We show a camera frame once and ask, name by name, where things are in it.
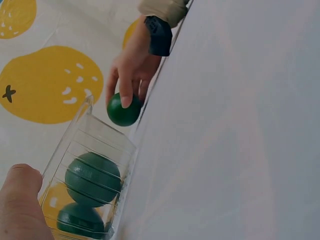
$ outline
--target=green ball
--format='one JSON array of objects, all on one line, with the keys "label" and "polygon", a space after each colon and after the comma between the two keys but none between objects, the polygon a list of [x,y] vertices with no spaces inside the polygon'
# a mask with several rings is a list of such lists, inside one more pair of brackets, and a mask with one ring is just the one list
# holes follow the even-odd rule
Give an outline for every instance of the green ball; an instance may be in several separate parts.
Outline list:
[{"label": "green ball", "polygon": [[109,101],[106,111],[114,124],[128,127],[138,120],[141,108],[142,104],[136,96],[133,96],[132,103],[128,108],[123,108],[120,94],[117,93]]},{"label": "green ball", "polygon": [[74,201],[92,208],[111,202],[122,187],[117,165],[93,152],[73,160],[64,181]]},{"label": "green ball", "polygon": [[98,212],[78,203],[66,205],[59,211],[56,226],[59,230],[83,237],[102,239],[105,226]]}]

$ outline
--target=yellow fruit pattern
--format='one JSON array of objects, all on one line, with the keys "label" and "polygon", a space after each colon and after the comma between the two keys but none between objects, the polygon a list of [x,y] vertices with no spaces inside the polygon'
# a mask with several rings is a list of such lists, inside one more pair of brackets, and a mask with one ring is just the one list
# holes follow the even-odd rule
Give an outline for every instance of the yellow fruit pattern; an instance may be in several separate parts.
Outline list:
[{"label": "yellow fruit pattern", "polygon": [[[69,196],[67,192],[66,185],[62,182],[58,182],[54,186],[48,188],[44,194],[39,198],[39,203],[41,204],[41,208],[43,214],[45,216],[46,224],[49,228],[53,230],[56,234],[62,234],[66,237],[74,237],[73,234],[67,232],[61,232],[57,229],[57,217],[59,211],[70,203],[74,203],[75,201]],[[101,208],[96,208],[97,212],[100,216],[103,215],[103,210]],[[87,240],[87,237],[77,236],[79,240]]]},{"label": "yellow fruit pattern", "polygon": [[3,0],[0,7],[0,39],[12,39],[23,34],[32,26],[36,15],[36,0]]},{"label": "yellow fruit pattern", "polygon": [[135,20],[126,30],[125,34],[124,34],[124,38],[123,38],[123,43],[122,43],[122,49],[124,49],[127,45],[127,42],[129,40],[129,38],[132,36],[132,34],[134,33],[136,27],[137,27],[137,23],[138,23],[138,19]]},{"label": "yellow fruit pattern", "polygon": [[11,60],[0,74],[0,104],[40,124],[73,119],[87,96],[99,99],[103,75],[94,61],[66,46],[50,46]]}]

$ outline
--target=beige sleeve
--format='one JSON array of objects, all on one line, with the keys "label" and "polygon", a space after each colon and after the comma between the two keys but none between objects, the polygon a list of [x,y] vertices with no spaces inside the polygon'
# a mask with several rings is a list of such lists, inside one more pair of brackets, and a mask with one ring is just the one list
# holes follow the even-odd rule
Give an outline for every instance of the beige sleeve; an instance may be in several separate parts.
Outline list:
[{"label": "beige sleeve", "polygon": [[174,28],[187,14],[189,0],[142,0],[138,10],[145,16],[156,16]]}]

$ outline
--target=clear plastic container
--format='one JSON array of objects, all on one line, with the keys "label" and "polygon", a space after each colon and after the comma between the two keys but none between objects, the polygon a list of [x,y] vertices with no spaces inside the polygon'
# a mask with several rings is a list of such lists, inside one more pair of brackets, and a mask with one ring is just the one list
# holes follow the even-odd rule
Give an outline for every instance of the clear plastic container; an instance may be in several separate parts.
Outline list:
[{"label": "clear plastic container", "polygon": [[136,147],[92,108],[90,96],[43,173],[39,203],[55,240],[108,240],[119,225]]}]

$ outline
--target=black wristband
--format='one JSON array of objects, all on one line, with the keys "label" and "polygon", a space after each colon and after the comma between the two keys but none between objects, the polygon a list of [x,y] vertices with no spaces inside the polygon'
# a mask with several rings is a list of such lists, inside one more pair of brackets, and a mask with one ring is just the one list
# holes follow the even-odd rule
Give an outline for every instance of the black wristband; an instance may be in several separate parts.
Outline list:
[{"label": "black wristband", "polygon": [[144,24],[151,37],[149,53],[161,57],[169,56],[173,37],[170,25],[156,16],[147,16]]}]

